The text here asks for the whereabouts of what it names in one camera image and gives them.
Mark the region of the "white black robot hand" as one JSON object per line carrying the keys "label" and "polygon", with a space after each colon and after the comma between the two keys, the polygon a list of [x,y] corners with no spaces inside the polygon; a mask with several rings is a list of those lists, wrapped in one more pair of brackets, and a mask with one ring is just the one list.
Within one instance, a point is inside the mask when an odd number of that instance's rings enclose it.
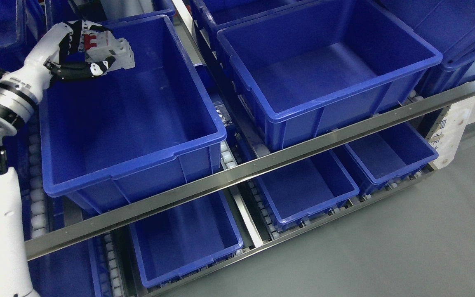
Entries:
{"label": "white black robot hand", "polygon": [[28,88],[40,97],[51,85],[54,77],[51,69],[57,73],[67,56],[85,51],[85,35],[107,31],[109,29],[99,23],[81,19],[57,23],[36,43],[21,69],[3,75],[0,83],[19,85],[21,92]]}

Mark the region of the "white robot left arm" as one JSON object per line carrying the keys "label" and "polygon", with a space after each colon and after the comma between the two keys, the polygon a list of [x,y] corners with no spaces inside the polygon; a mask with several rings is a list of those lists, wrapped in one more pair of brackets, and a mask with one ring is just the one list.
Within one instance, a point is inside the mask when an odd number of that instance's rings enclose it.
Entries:
{"label": "white robot left arm", "polygon": [[7,164],[2,139],[16,135],[31,119],[51,79],[49,70],[28,66],[0,79],[0,297],[38,296],[25,252],[19,179]]}

